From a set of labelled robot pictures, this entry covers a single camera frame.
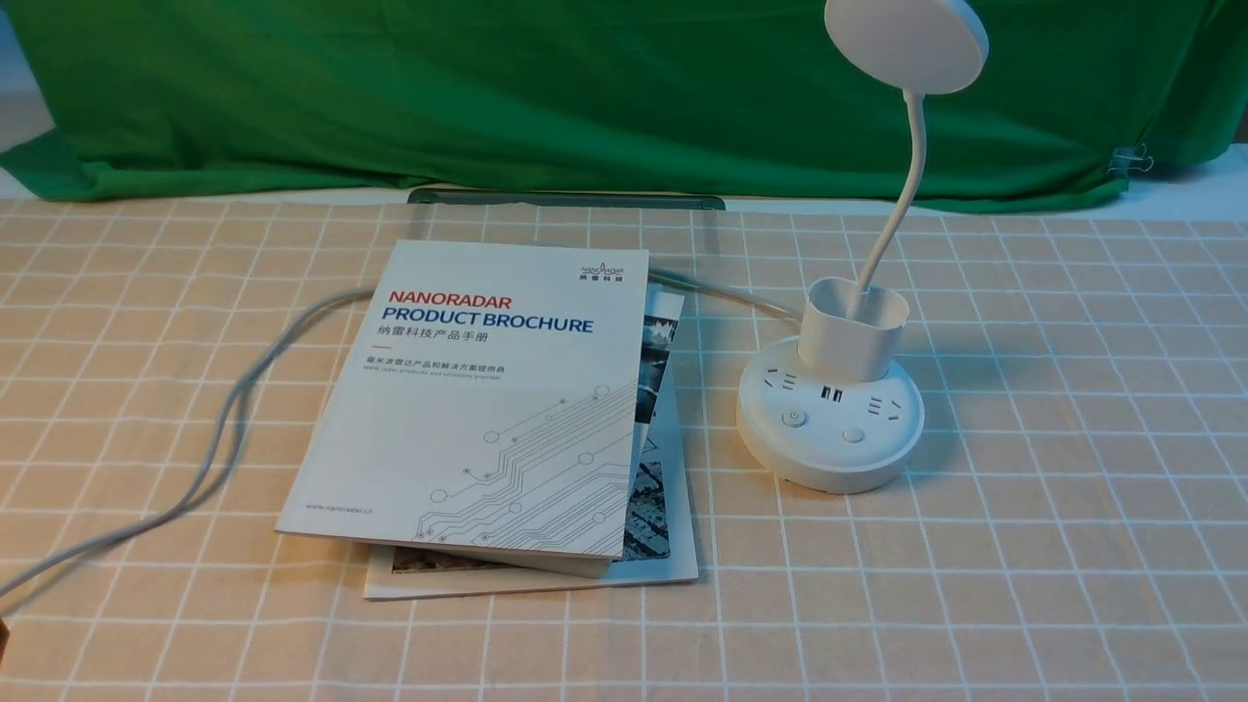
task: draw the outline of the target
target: desk lamp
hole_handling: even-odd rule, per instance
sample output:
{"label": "desk lamp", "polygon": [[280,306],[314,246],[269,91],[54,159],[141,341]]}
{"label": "desk lamp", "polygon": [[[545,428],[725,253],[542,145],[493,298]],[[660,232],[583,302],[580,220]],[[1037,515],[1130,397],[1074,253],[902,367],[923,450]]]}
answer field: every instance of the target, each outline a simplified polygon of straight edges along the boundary
{"label": "desk lamp", "polygon": [[892,360],[910,305],[872,287],[871,276],[919,190],[927,152],[924,97],[971,85],[988,37],[963,0],[827,0],[824,26],[859,70],[901,90],[910,172],[857,281],[816,281],[806,291],[799,335],[746,363],[736,425],[750,453],[780,477],[854,493],[896,477],[924,430],[922,396]]}

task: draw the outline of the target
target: green cloth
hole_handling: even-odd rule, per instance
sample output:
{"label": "green cloth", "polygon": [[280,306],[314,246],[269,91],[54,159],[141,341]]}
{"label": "green cloth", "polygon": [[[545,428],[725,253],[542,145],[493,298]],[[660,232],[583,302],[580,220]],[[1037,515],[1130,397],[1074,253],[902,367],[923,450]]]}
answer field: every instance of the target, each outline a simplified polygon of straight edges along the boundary
{"label": "green cloth", "polygon": [[[1162,161],[1208,157],[1224,130],[1184,130],[1248,99],[1242,0],[973,4],[992,51],[978,82],[926,101],[929,206],[1094,205],[1126,189],[1114,150],[1156,136]],[[909,160],[900,94],[840,56],[821,0],[6,9],[59,129],[0,166],[49,200],[429,182],[895,197]]]}

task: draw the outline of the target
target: lamp base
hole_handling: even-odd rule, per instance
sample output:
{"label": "lamp base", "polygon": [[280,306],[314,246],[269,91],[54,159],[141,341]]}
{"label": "lamp base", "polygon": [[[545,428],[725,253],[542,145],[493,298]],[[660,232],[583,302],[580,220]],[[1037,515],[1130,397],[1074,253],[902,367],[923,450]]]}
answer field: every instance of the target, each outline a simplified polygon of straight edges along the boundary
{"label": "lamp base", "polygon": [[924,431],[924,402],[892,361],[879,380],[815,377],[794,336],[746,363],[736,428],[755,460],[785,480],[837,495],[866,492],[910,463]]}

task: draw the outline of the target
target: metal clip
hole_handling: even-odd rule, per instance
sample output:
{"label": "metal clip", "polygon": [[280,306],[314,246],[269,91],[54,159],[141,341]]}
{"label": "metal clip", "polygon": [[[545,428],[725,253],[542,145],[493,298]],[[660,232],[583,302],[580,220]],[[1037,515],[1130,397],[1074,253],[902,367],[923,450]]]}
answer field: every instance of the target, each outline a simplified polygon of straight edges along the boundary
{"label": "metal clip", "polygon": [[1109,157],[1109,167],[1106,170],[1107,175],[1118,175],[1127,177],[1131,172],[1147,174],[1153,170],[1156,161],[1148,155],[1148,145],[1141,144],[1139,146],[1123,146],[1122,149],[1114,149],[1113,156]]}

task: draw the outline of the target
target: printed photo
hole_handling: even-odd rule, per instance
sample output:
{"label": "printed photo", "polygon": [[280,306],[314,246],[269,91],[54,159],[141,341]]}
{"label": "printed photo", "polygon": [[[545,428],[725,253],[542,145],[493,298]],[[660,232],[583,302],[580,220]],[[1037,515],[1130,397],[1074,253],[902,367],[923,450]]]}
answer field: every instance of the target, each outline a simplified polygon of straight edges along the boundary
{"label": "printed photo", "polygon": [[659,385],[668,367],[671,342],[676,335],[676,320],[645,317],[641,329],[641,368],[636,385],[636,422],[648,425],[654,416],[659,398]]}
{"label": "printed photo", "polygon": [[394,550],[396,573],[414,573],[421,571],[479,571],[485,568],[503,568],[500,563],[489,563],[477,558],[463,556],[451,556],[424,548],[398,547]]}
{"label": "printed photo", "polygon": [[650,561],[671,556],[668,538],[668,505],[663,493],[663,466],[643,462],[633,481],[624,525],[623,561]]}

